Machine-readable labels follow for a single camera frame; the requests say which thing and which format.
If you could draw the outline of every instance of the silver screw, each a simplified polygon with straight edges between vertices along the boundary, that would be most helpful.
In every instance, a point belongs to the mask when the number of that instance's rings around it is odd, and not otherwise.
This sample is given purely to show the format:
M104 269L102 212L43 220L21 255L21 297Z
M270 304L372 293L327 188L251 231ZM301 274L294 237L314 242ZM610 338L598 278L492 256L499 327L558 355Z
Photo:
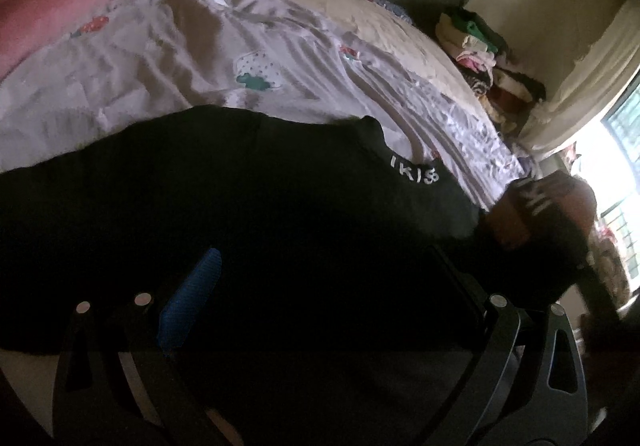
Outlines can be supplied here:
M489 301L491 302L491 305L498 309L507 307L507 299L503 295L491 295Z
M551 305L551 312L556 316L564 316L564 307L559 303L554 303Z
M91 304L87 301L81 301L78 305L76 305L76 312L78 314L84 314L89 309L91 309Z
M151 295L149 293L140 293L133 299L133 302L139 307L144 307L151 303Z

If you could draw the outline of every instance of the black garment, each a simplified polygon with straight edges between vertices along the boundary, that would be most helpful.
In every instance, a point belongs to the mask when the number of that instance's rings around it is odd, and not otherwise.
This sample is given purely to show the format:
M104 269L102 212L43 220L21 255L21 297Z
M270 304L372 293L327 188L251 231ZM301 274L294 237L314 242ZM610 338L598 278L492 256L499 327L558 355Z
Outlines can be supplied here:
M426 244L470 236L478 214L372 118L204 106L138 123L0 175L0 346L55 352L79 301L156 293L214 246L222 349L424 347L440 330Z

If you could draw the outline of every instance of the metal bolt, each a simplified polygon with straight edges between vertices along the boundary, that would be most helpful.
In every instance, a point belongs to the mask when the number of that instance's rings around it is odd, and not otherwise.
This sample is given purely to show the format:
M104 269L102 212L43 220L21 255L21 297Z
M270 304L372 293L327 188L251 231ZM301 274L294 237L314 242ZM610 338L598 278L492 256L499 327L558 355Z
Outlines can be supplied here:
M89 309L91 309L91 304L87 301L81 301L78 305L76 305L76 312L78 314L84 314Z
M503 295L491 295L489 301L491 302L491 305L498 309L507 307L507 299Z
M151 295L149 293L140 293L133 299L133 302L139 307L144 307L151 303Z
M554 303L551 305L551 312L556 316L564 316L564 307L559 303Z

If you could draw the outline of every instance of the bed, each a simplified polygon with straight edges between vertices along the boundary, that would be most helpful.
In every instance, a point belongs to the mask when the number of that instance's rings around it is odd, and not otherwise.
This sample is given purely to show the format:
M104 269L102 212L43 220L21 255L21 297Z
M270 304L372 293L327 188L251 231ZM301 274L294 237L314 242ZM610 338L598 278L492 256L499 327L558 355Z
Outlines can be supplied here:
M365 0L104 1L0 82L0 169L31 166L201 104L304 123L369 115L395 153L417 165L440 157L488 209L522 169L425 34L444 6L463 0L392 1L420 29ZM158 36L136 36L134 24ZM14 386L24 368L16 354L0 354ZM40 365L50 397L55 362ZM17 390L50 430L41 393Z

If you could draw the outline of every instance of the white curtain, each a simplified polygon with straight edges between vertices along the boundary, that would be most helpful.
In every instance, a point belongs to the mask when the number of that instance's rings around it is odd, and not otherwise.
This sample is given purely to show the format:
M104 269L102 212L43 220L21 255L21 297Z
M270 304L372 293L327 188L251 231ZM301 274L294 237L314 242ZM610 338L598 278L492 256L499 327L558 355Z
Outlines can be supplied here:
M606 114L639 68L640 0L626 0L553 97L533 109L520 140L539 157L567 146Z

